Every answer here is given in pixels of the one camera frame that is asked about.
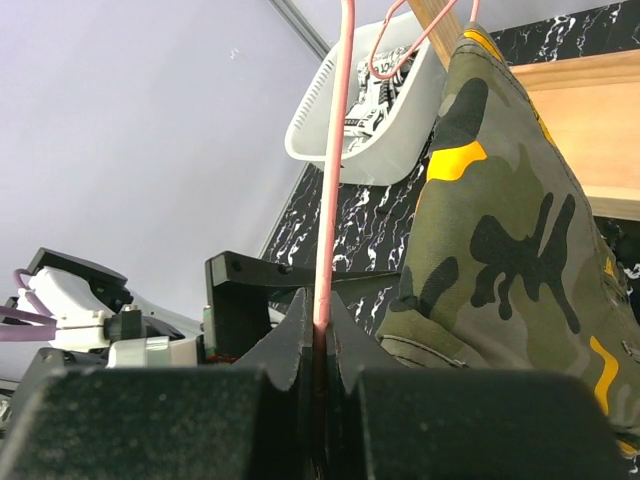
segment metal strip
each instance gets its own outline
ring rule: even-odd
[[[316,32],[306,17],[293,4],[292,0],[269,0],[273,8],[287,21],[287,23],[302,38],[307,46],[316,54],[320,61],[329,53],[327,42]]]

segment connector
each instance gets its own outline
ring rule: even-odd
[[[94,310],[58,317],[56,337],[49,343],[54,348],[76,352],[107,348],[110,342],[104,335],[104,322],[108,316],[104,310]]]

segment wooden frame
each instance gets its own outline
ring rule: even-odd
[[[409,0],[423,27],[446,3]],[[462,26],[453,12],[443,22],[429,40],[448,67]],[[593,214],[640,221],[640,50],[511,71],[582,184]]]

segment wooden post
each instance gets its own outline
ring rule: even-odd
[[[422,28],[427,28],[447,3],[446,0],[409,0]],[[455,12],[450,10],[429,35],[429,41],[446,69],[449,69],[451,54],[461,33],[462,25]]]

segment black camouflage spot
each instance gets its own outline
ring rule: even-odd
[[[567,263],[567,232],[575,212],[575,198],[567,195],[558,214],[549,241],[538,256],[544,227],[553,204],[553,194],[547,193],[538,215],[538,223],[531,237],[515,240],[493,216],[480,219],[471,238],[471,256],[486,265],[476,277],[476,290],[471,297],[471,305],[477,308],[495,302],[494,286],[498,276],[505,274],[498,285],[500,318],[508,320],[513,310],[509,301],[509,290],[517,275],[524,281],[527,296],[537,302],[540,286],[546,283],[556,302],[565,315],[573,333],[580,332],[580,322],[569,304],[562,286],[562,271]]]
[[[431,151],[462,147],[476,140],[488,97],[487,82],[480,78],[468,80],[436,125]]]
[[[455,257],[447,257],[431,272],[422,287],[420,297],[416,298],[413,293],[413,273],[405,265],[400,276],[398,297],[391,301],[389,310],[417,310],[423,317],[430,318],[435,304],[444,292],[455,285],[458,277],[458,261]]]

